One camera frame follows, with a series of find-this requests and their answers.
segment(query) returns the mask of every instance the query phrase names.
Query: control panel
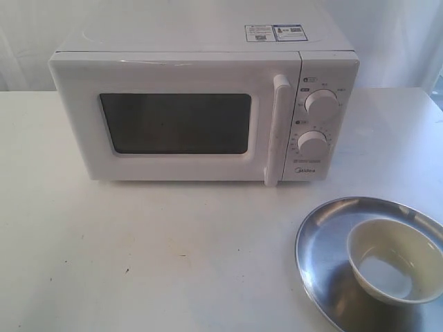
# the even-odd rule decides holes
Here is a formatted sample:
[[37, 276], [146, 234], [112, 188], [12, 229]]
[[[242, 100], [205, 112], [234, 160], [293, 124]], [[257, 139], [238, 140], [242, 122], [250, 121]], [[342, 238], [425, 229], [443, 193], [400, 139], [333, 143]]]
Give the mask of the control panel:
[[300, 52], [300, 56], [284, 181], [326, 177], [359, 67], [352, 51]]

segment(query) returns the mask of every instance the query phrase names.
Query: midea logo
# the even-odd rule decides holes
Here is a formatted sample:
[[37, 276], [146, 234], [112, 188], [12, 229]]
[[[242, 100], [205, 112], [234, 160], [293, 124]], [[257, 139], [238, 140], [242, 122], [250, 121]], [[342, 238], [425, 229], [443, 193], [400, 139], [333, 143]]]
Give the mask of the midea logo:
[[296, 168], [296, 173], [315, 173], [315, 172], [316, 170], [312, 168], [301, 168], [301, 167]]

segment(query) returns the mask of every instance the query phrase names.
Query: microwave door handle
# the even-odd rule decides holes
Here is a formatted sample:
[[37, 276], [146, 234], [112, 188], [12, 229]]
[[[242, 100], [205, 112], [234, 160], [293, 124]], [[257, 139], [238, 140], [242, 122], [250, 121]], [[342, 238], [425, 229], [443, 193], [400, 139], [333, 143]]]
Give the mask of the microwave door handle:
[[294, 102], [295, 93], [287, 77], [276, 75], [268, 162], [264, 171], [264, 184], [270, 187], [276, 186], [283, 175]]

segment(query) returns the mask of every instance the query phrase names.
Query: bowl rim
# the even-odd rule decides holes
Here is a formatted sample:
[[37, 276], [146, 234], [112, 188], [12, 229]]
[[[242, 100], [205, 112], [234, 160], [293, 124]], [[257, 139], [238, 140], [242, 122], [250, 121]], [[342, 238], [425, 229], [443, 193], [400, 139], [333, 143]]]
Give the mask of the bowl rim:
[[385, 292], [383, 292], [382, 290], [380, 290], [379, 288], [377, 288], [376, 286], [374, 286], [373, 284], [371, 284], [359, 271], [359, 269], [357, 268], [354, 259], [352, 258], [351, 255], [351, 250], [350, 250], [350, 242], [352, 240], [353, 234], [355, 233], [355, 231], [360, 228], [362, 225], [367, 225], [369, 223], [396, 223], [397, 225], [409, 228], [417, 233], [419, 233], [422, 237], [424, 237], [425, 239], [427, 239], [434, 248], [436, 248], [438, 250], [438, 252], [440, 253], [440, 257], [442, 259], [442, 263], [443, 263], [443, 251], [440, 250], [440, 248], [435, 244], [434, 241], [432, 241], [431, 239], [429, 239], [429, 237], [427, 237], [423, 232], [421, 232], [420, 230], [407, 225], [405, 223], [402, 223], [401, 221], [398, 220], [393, 220], [393, 219], [386, 219], [386, 218], [378, 218], [378, 219], [368, 219], [365, 221], [362, 221], [358, 224], [356, 224], [354, 227], [352, 227], [352, 229], [350, 230], [350, 232], [347, 235], [347, 240], [346, 240], [346, 251], [347, 251], [347, 260], [349, 261], [349, 263], [352, 266], [352, 270], [354, 271], [354, 273], [356, 273], [359, 278], [361, 278], [361, 280], [363, 280], [366, 284], [366, 286], [368, 286], [370, 289], [372, 289], [374, 292], [382, 295], [384, 298], [389, 299], [391, 302], [397, 302], [398, 304], [423, 304], [423, 303], [427, 303], [427, 302], [431, 302], [434, 299], [437, 299], [440, 295], [443, 294], [443, 282], [440, 284], [440, 287], [431, 295], [428, 297], [423, 297], [422, 299], [402, 299], [400, 297], [395, 297], [392, 295], [389, 295]]

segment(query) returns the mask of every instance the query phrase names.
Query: microwave window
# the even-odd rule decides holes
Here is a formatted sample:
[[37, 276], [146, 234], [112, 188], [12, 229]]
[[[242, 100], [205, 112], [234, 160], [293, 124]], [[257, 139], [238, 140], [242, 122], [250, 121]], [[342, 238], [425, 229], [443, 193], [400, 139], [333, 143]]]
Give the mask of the microwave window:
[[120, 154], [243, 154], [247, 94], [102, 93], [103, 113]]

